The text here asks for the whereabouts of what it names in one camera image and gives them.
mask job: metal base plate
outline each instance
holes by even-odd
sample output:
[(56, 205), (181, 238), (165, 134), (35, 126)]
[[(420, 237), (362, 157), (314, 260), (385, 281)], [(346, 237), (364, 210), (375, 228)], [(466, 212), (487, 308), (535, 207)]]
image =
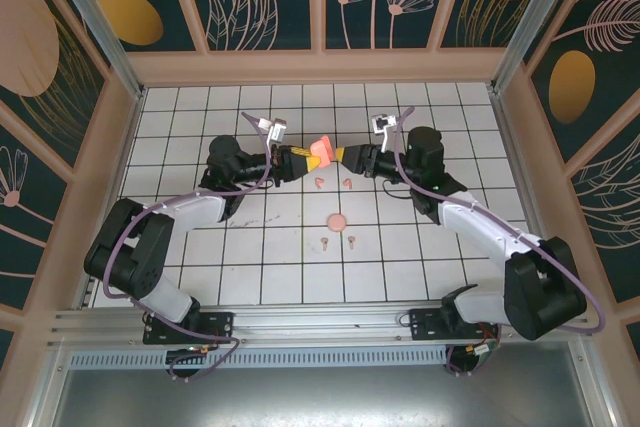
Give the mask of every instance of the metal base plate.
[[(458, 328), (451, 332), (440, 316), (440, 309), (412, 309), (409, 311), (411, 324), (411, 338), (413, 340), (482, 340), (484, 332), (476, 324), (460, 322)], [(494, 335), (498, 335), (498, 328), (486, 325)]]
[[(200, 323), (196, 331), (200, 334), (231, 337), (233, 333), (232, 312), (201, 312)], [(155, 317), (145, 317), (144, 335), (142, 343), (145, 345), (202, 345), (206, 340), (181, 334), (168, 327)]]

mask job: yellow circle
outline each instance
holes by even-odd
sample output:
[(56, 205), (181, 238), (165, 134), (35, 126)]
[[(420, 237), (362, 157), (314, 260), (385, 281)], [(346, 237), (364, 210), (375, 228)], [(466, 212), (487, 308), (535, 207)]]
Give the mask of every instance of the yellow circle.
[(589, 105), (596, 85), (596, 69), (588, 55), (577, 50), (558, 59), (549, 81), (551, 113), (563, 124), (574, 122)]
[(60, 44), (45, 0), (0, 0), (0, 85), (35, 97), (53, 82)]
[(147, 0), (98, 0), (111, 28), (120, 40), (150, 45), (162, 37), (162, 19)]

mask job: white tile floor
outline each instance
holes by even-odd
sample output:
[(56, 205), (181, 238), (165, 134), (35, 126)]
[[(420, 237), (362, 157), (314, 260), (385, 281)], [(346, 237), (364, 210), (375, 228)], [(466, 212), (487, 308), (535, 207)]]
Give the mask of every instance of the white tile floor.
[[(235, 134), (261, 150), (239, 116), (283, 118), (285, 143), (308, 147), (322, 134), (347, 146), (380, 143), (368, 119), (416, 111), (418, 125), (442, 131), (448, 171), (494, 212), (526, 230), (524, 212), (484, 84), (380, 83), (156, 88), (147, 94), (122, 196), (152, 203), (191, 191), (216, 135)], [(324, 184), (318, 190), (315, 178)], [(343, 184), (351, 179), (352, 189)], [(386, 186), (406, 196), (403, 186)], [(342, 234), (326, 228), (340, 212)], [(347, 239), (355, 237), (353, 249)], [(320, 239), (329, 239), (323, 250)], [(168, 275), (203, 305), (299, 304), (440, 299), (498, 270), (464, 239), (390, 197), (382, 182), (332, 164), (303, 180), (246, 196), (227, 222), (172, 239)], [(92, 307), (121, 306), (93, 286)]]

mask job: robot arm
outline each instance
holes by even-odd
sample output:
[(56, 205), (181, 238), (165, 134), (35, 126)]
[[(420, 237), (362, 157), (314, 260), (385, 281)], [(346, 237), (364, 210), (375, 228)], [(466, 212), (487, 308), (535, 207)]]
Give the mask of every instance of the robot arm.
[[(275, 122), (270, 128), (266, 127), (270, 130), (270, 138), (281, 140), (282, 132), (277, 131), (277, 125)], [(162, 276), (170, 239), (228, 219), (244, 199), (242, 195), (207, 196), (206, 192), (240, 191), (237, 184), (258, 181), (266, 170), (266, 155), (270, 155), (272, 165), (268, 179), (276, 186), (299, 179), (322, 163), (322, 159), (310, 151), (291, 146), (274, 145), (269, 154), (249, 155), (240, 150), (234, 137), (225, 135), (211, 142), (209, 154), (208, 169), (196, 191), (202, 195), (170, 205), (162, 204), (143, 219), (129, 234), (131, 239), (137, 239), (137, 243), (123, 245), (109, 279), (110, 285), (130, 298), (191, 331), (200, 331), (199, 304)], [(144, 206), (131, 199), (121, 199), (114, 204), (85, 258), (85, 272), (103, 280), (107, 260), (116, 242), (143, 209)]]
[[(374, 118), (380, 132), (395, 125)], [(586, 310), (584, 295), (564, 275), (543, 260), (520, 240), (526, 237), (560, 261), (577, 277), (569, 246), (554, 237), (547, 241), (535, 235), (513, 236), (474, 210), (478, 201), (466, 187), (446, 173), (441, 134), (429, 127), (409, 132), (407, 154), (400, 154), (409, 179), (420, 187), (451, 198), (465, 200), (472, 208), (450, 201), (438, 201), (413, 189), (414, 207), (436, 224), (469, 240), (486, 254), (496, 267), (495, 280), (457, 289), (443, 299), (439, 313), (450, 330), (460, 323), (478, 322), (511, 325), (520, 335), (535, 340)], [(336, 157), (351, 172), (366, 177), (383, 177), (392, 183), (402, 182), (393, 152), (382, 146), (365, 144), (336, 151)]]
[[(376, 128), (384, 132), (386, 126), (393, 125), (393, 122), (385, 123), (385, 119), (374, 119), (374, 122)], [(337, 149), (335, 156), (354, 174), (402, 182), (394, 154), (385, 147), (386, 143), (383, 147), (374, 144), (350, 146)], [(269, 179), (275, 186), (302, 177), (326, 160), (291, 146), (274, 146), (269, 154), (249, 155), (240, 150), (232, 136), (214, 139), (209, 153), (208, 169), (200, 183), (200, 187), (206, 189), (204, 192), (235, 192), (241, 190), (237, 184), (256, 182), (266, 169), (266, 155), (271, 156)], [(443, 157), (440, 133), (418, 127), (410, 131), (407, 154), (400, 154), (400, 161), (408, 177), (417, 185), (475, 206), (477, 201), (465, 186), (446, 173)], [(510, 324), (523, 337), (535, 340), (586, 310), (584, 295), (520, 242), (525, 236), (577, 276), (571, 251), (561, 239), (544, 241), (524, 233), (514, 237), (473, 207), (440, 202), (413, 189), (410, 193), (418, 212), (468, 239), (496, 266), (496, 281), (462, 287), (443, 299), (440, 316), (450, 330), (455, 330), (459, 324), (477, 322)], [(159, 207), (130, 233), (131, 238), (139, 237), (138, 243), (125, 245), (120, 250), (110, 285), (170, 321), (190, 331), (202, 332), (197, 301), (162, 278), (169, 241), (172, 235), (228, 219), (237, 211), (243, 198), (242, 195), (224, 199), (202, 195), (170, 207)], [(89, 275), (103, 279), (107, 259), (117, 240), (142, 209), (142, 205), (129, 199), (114, 205), (85, 259), (85, 271)]]

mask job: orange object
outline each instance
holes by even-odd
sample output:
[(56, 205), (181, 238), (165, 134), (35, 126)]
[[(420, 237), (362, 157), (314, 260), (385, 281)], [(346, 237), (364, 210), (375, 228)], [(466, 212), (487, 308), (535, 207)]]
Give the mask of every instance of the orange object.
[(311, 155), (320, 157), (320, 165), (318, 166), (320, 169), (328, 167), (331, 161), (335, 159), (333, 149), (331, 148), (331, 141), (326, 135), (323, 135), (320, 140), (316, 140), (311, 144), (309, 150), (311, 151)]
[(342, 214), (331, 214), (327, 220), (331, 232), (342, 232), (347, 227), (347, 219)]

